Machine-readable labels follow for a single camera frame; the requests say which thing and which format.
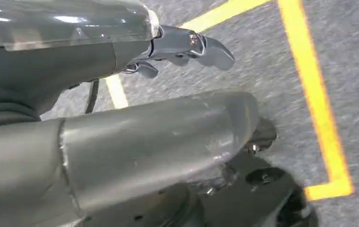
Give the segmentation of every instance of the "yellow tape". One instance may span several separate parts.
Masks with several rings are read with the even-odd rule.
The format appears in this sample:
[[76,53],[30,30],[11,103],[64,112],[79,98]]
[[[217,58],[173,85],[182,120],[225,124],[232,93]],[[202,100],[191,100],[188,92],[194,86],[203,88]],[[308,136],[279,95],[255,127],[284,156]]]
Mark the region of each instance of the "yellow tape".
[[211,11],[184,23],[181,28],[190,29],[199,33],[269,1],[270,0],[230,0]]
[[278,0],[278,5],[330,180],[306,188],[306,194],[311,200],[350,195],[353,185],[302,2]]

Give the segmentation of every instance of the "cylindrical metal tube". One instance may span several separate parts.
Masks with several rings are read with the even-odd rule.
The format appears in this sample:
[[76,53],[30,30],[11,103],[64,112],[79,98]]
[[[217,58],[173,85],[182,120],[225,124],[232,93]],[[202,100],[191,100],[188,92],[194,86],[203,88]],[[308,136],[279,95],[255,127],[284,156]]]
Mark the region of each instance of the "cylindrical metal tube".
[[222,91],[68,119],[69,182],[88,213],[187,182],[234,157],[258,119],[251,94]]

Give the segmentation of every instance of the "gray metal casing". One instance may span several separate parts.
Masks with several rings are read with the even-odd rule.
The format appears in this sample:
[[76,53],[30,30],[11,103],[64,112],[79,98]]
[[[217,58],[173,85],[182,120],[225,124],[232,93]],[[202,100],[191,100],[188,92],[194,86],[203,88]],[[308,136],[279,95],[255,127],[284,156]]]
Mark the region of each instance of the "gray metal casing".
[[188,182],[238,154],[258,119],[251,94],[216,91],[0,126],[0,226],[58,226]]
[[0,0],[0,47],[19,51],[149,41],[151,20],[138,0]]

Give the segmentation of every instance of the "robotic hand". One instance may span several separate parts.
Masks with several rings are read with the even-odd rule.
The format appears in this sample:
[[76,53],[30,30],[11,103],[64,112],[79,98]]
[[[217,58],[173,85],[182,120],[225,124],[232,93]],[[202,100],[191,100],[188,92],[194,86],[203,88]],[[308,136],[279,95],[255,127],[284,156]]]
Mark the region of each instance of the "robotic hand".
[[232,68],[235,62],[232,53],[215,39],[187,29],[161,26],[149,49],[128,64],[123,72],[138,72],[147,78],[154,78],[158,70],[147,61],[167,60],[174,65],[184,66],[190,59],[197,60],[203,66],[215,66],[220,70]]

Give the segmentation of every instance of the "mounting hole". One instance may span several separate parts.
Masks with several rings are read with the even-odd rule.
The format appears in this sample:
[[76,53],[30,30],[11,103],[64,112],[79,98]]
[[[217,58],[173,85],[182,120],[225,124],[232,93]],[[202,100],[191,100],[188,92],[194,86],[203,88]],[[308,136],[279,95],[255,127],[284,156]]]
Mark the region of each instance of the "mounting hole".
[[140,221],[143,219],[143,215],[136,215],[135,217],[133,217],[134,221]]

